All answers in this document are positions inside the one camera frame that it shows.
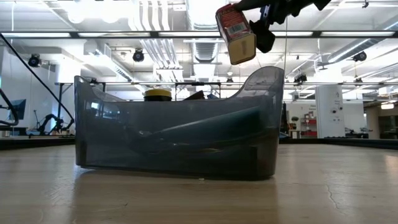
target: white pillar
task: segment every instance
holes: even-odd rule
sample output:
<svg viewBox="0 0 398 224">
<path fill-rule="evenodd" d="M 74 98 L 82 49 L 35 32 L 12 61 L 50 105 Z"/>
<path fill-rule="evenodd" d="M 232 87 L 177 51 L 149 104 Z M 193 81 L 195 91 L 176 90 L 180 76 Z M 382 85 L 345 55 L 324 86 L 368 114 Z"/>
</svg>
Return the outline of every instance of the white pillar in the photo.
<svg viewBox="0 0 398 224">
<path fill-rule="evenodd" d="M 377 106 L 366 108 L 366 123 L 370 130 L 369 139 L 380 139 L 379 108 Z"/>
<path fill-rule="evenodd" d="M 315 89 L 315 101 L 318 138 L 345 137 L 341 85 L 318 86 Z"/>
</svg>

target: table surface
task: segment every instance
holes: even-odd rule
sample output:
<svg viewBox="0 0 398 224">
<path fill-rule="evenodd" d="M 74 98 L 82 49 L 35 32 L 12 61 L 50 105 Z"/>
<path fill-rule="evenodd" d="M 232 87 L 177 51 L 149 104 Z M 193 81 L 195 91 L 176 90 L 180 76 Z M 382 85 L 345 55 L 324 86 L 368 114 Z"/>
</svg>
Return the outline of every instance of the table surface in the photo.
<svg viewBox="0 0 398 224">
<path fill-rule="evenodd" d="M 397 222 L 393 150 L 283 144 L 256 182 L 82 169 L 74 146 L 0 151 L 1 224 Z"/>
</svg>

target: pipe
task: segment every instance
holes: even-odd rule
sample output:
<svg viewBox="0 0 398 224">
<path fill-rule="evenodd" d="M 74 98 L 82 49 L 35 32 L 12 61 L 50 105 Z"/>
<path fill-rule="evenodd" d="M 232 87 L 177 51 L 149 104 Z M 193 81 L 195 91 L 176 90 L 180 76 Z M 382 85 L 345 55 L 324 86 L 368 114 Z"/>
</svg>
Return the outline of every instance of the pipe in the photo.
<svg viewBox="0 0 398 224">
<path fill-rule="evenodd" d="M 149 24 L 149 4 L 148 4 L 148 0 L 142 0 L 142 25 L 144 25 L 144 29 L 145 30 L 152 30 L 152 28 L 150 27 Z M 160 49 L 159 45 L 157 44 L 156 40 L 151 39 L 149 40 L 149 45 L 150 47 L 152 47 L 154 49 L 155 52 L 155 57 L 157 57 L 160 62 L 163 64 L 164 68 L 168 67 L 168 63 L 166 61 L 166 58 L 164 57 L 164 54 L 162 52 L 162 49 Z"/>
<path fill-rule="evenodd" d="M 36 73 L 29 67 L 29 65 L 24 61 L 24 59 L 22 59 L 22 57 L 18 54 L 17 50 L 7 41 L 7 39 L 2 34 L 0 34 L 0 38 L 4 41 L 4 43 L 6 43 L 6 45 L 10 48 L 12 53 L 14 53 L 14 55 L 22 62 L 22 64 L 25 66 L 25 68 L 28 69 L 28 71 L 30 71 L 30 73 L 37 79 L 37 81 L 39 81 L 40 84 L 42 84 L 43 87 L 52 95 L 52 97 L 54 97 L 55 101 L 57 101 L 57 103 L 59 103 L 61 105 L 61 107 L 69 115 L 70 122 L 73 123 L 75 120 L 73 119 L 72 114 L 63 105 L 63 103 L 61 103 L 61 101 L 55 96 L 55 94 L 51 91 L 51 89 L 39 78 L 39 76 L 36 75 Z"/>
<path fill-rule="evenodd" d="M 190 30 L 218 30 L 215 13 L 227 3 L 226 0 L 185 0 Z M 198 62 L 212 62 L 218 53 L 219 44 L 194 43 L 193 56 Z"/>
<path fill-rule="evenodd" d="M 375 28 L 375 30 L 398 30 L 398 15 L 394 16 L 393 18 L 389 19 L 387 22 L 383 23 L 382 25 Z M 322 62 L 323 65 L 329 65 L 331 63 L 338 63 L 346 58 L 352 57 L 380 42 L 385 40 L 386 38 L 370 38 L 366 40 L 355 40 L 352 43 L 344 46 L 343 48 L 337 50 L 336 52 L 330 54 L 327 57 L 326 62 Z M 307 64 L 302 65 L 301 69 L 306 70 L 310 68 L 312 65 Z"/>
<path fill-rule="evenodd" d="M 167 0 L 162 0 L 161 1 L 161 6 L 162 6 L 162 26 L 163 30 L 170 30 L 169 27 L 169 5 L 167 4 Z M 180 64 L 177 59 L 177 54 L 174 49 L 174 44 L 172 39 L 166 39 L 166 48 L 167 50 L 170 51 L 171 53 L 171 60 L 173 61 L 174 65 L 179 68 Z"/>
<path fill-rule="evenodd" d="M 159 24 L 159 5 L 157 0 L 151 0 L 152 1 L 152 25 L 154 26 L 155 30 L 162 30 L 160 28 Z M 172 60 L 172 56 L 170 54 L 170 50 L 168 49 L 168 46 L 166 44 L 166 41 L 164 39 L 157 39 L 157 45 L 162 45 L 163 48 L 166 51 L 167 59 L 166 61 L 169 61 L 170 66 L 172 68 L 175 68 L 174 61 Z"/>
<path fill-rule="evenodd" d="M 140 22 L 140 9 L 138 0 L 130 0 L 132 4 L 132 17 L 129 19 L 129 27 L 132 30 L 144 30 Z M 154 49 L 150 47 L 149 40 L 140 40 L 141 45 L 148 51 L 149 56 L 159 68 L 162 68 L 162 64 L 158 57 L 154 53 Z"/>
<path fill-rule="evenodd" d="M 70 27 L 72 30 L 78 31 L 72 23 L 64 19 L 59 13 L 55 12 L 54 9 L 52 9 L 44 0 L 40 0 L 40 2 L 50 11 L 52 12 L 55 16 L 57 16 L 62 22 L 64 22 L 68 27 Z"/>
</svg>

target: computer monitor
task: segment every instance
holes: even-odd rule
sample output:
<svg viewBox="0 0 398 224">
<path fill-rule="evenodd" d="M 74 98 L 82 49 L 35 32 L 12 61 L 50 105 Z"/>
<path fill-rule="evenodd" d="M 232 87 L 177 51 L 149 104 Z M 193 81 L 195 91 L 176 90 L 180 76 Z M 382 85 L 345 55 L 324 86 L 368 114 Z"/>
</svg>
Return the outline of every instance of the computer monitor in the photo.
<svg viewBox="0 0 398 224">
<path fill-rule="evenodd" d="M 15 111 L 17 112 L 18 119 L 19 120 L 24 119 L 26 99 L 24 99 L 24 100 L 11 100 L 10 102 L 11 102 L 12 106 L 15 108 Z M 11 110 L 8 111 L 8 119 L 9 120 L 15 120 L 14 116 L 11 113 Z"/>
</svg>

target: fluorescent light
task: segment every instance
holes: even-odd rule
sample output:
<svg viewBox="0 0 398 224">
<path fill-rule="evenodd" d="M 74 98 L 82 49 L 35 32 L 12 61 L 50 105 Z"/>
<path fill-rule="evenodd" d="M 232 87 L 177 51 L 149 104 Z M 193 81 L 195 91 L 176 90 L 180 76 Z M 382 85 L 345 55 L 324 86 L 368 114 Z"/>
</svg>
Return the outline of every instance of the fluorescent light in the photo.
<svg viewBox="0 0 398 224">
<path fill-rule="evenodd" d="M 381 32 L 374 32 L 374 31 L 355 31 L 355 32 L 322 32 L 321 37 L 329 36 L 329 37 L 390 37 L 394 35 L 394 31 L 381 31 Z"/>
<path fill-rule="evenodd" d="M 176 32 L 159 32 L 160 37 L 220 37 L 218 31 L 176 31 Z"/>
<path fill-rule="evenodd" d="M 182 42 L 187 44 L 194 44 L 194 43 L 204 43 L 204 44 L 217 44 L 217 43 L 225 43 L 224 40 L 197 40 L 197 39 L 190 39 L 190 40 L 183 40 Z"/>
<path fill-rule="evenodd" d="M 174 82 L 139 82 L 140 85 L 174 85 Z"/>
<path fill-rule="evenodd" d="M 112 0 L 103 1 L 103 6 L 101 10 L 101 18 L 104 22 L 112 24 L 119 20 L 120 14 L 116 10 Z"/>
<path fill-rule="evenodd" d="M 313 32 L 303 32 L 303 31 L 272 31 L 276 37 L 310 37 Z"/>
<path fill-rule="evenodd" d="M 389 109 L 393 109 L 393 108 L 394 108 L 394 105 L 392 103 L 386 103 L 386 104 L 381 105 L 382 110 L 389 110 Z"/>
<path fill-rule="evenodd" d="M 223 82 L 222 85 L 243 85 L 243 82 Z"/>
<path fill-rule="evenodd" d="M 132 85 L 129 82 L 111 82 L 111 83 L 106 83 L 106 85 Z"/>
<path fill-rule="evenodd" d="M 74 24 L 82 23 L 85 20 L 85 17 L 80 11 L 71 11 L 68 12 L 68 19 L 70 22 Z"/>
<path fill-rule="evenodd" d="M 150 37 L 148 32 L 80 32 L 80 37 Z"/>
<path fill-rule="evenodd" d="M 23 38 L 36 38 L 36 37 L 70 37 L 69 33 L 66 32 L 56 32 L 56 33 L 43 33 L 43 32 L 21 32 L 21 33 L 2 33 L 4 37 L 23 37 Z"/>
</svg>

